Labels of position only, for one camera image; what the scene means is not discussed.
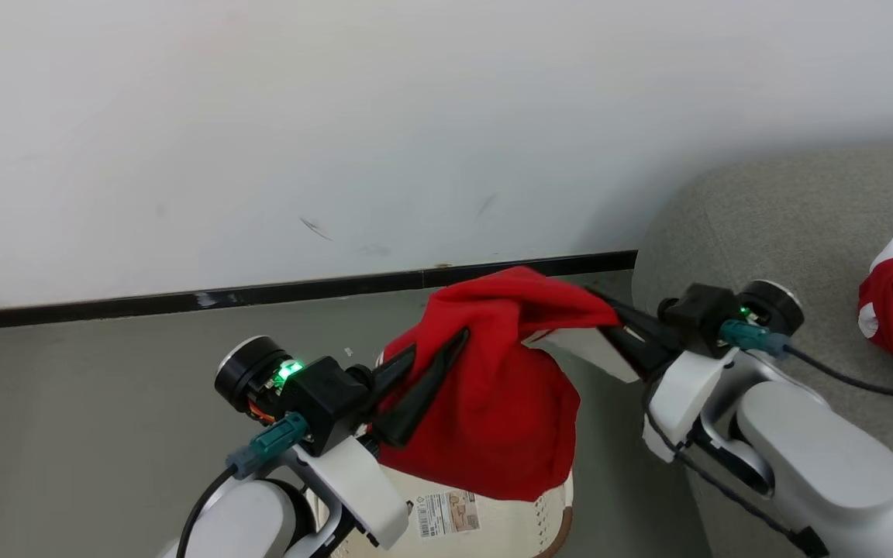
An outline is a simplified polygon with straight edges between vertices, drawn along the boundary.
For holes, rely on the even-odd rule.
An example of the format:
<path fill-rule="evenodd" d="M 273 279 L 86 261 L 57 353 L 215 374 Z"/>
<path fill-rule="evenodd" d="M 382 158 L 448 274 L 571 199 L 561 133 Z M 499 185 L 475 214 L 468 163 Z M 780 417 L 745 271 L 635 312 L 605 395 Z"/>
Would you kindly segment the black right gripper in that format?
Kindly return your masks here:
<path fill-rule="evenodd" d="M 666 370 L 679 357 L 681 345 L 711 358 L 732 349 L 780 358 L 805 322 L 798 298 L 772 281 L 751 281 L 740 292 L 691 284 L 680 299 L 662 301 L 658 318 L 596 288 L 586 290 L 617 314 L 621 326 L 598 331 L 644 382 Z"/>

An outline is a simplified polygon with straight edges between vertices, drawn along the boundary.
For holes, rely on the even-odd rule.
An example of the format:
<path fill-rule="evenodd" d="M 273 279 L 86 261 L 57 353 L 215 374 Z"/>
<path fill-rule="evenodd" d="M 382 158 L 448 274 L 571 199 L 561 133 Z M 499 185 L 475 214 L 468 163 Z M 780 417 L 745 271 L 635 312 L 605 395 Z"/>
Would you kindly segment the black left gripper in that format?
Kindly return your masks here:
<path fill-rule="evenodd" d="M 461 329 L 434 354 L 429 366 L 406 389 L 417 346 L 382 356 L 374 370 L 361 365 L 343 368 L 336 358 L 311 363 L 295 360 L 270 339 L 255 336 L 223 358 L 214 389 L 228 404 L 263 426 L 298 414 L 307 423 L 301 445 L 321 456 L 351 437 L 372 408 L 394 403 L 371 417 L 373 436 L 385 445 L 404 448 L 412 440 L 440 388 L 469 340 Z"/>

